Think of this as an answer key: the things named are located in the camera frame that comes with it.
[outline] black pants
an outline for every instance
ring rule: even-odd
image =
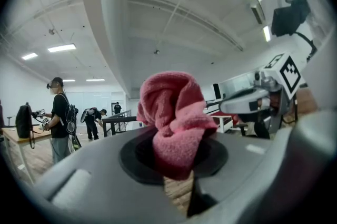
[[[92,139],[93,135],[94,135],[94,139],[98,139],[98,130],[97,130],[97,126],[95,124],[94,121],[85,121],[86,124],[86,130],[88,132],[88,139]]]

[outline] man in black shirt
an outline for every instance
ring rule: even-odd
[[[65,128],[68,99],[63,91],[63,80],[60,77],[54,78],[49,83],[49,88],[51,93],[56,94],[56,96],[52,113],[45,114],[46,117],[51,118],[51,121],[45,125],[45,130],[50,130],[52,133],[53,161],[56,164],[70,155],[69,137]]]
[[[87,116],[85,118],[85,124],[86,124],[86,130],[88,132],[88,139],[91,141],[93,139],[94,135],[94,140],[98,139],[98,130],[96,127],[95,122],[98,122],[98,124],[103,127],[102,123],[102,115],[106,115],[106,110],[102,109],[101,111],[98,111],[96,108],[91,108],[87,112]]]
[[[114,107],[114,110],[115,110],[115,114],[118,114],[121,112],[121,109],[122,107],[120,106],[120,104],[117,102],[115,107]]]

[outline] pink towel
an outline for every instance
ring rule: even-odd
[[[143,83],[137,120],[158,129],[153,151],[161,174],[179,180],[189,176],[203,135],[217,129],[205,107],[199,85],[187,73],[163,72]]]

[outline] white ceiling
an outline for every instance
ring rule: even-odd
[[[265,42],[263,26],[250,9],[251,0],[127,0],[123,14],[131,87],[137,89],[159,71],[186,71],[195,75]],[[261,1],[266,24],[284,0]],[[0,24],[0,42],[9,54],[41,76],[76,79],[103,77],[117,84],[91,30],[83,0],[10,0]],[[51,35],[48,30],[55,29]],[[48,47],[74,43],[76,50],[50,54]],[[39,57],[22,61],[35,52]]]
[[[86,79],[95,77],[106,79],[100,84],[118,84],[98,48],[83,0],[8,0],[0,29],[0,41],[9,56],[47,80],[60,76],[85,85]],[[69,43],[77,49],[47,50]],[[21,59],[32,52],[38,57]]]

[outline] metal railing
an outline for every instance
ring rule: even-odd
[[[137,121],[137,119],[135,116],[131,116],[131,110],[102,119],[104,136],[107,137],[109,131],[111,131],[111,135],[125,132],[128,123],[133,121]]]

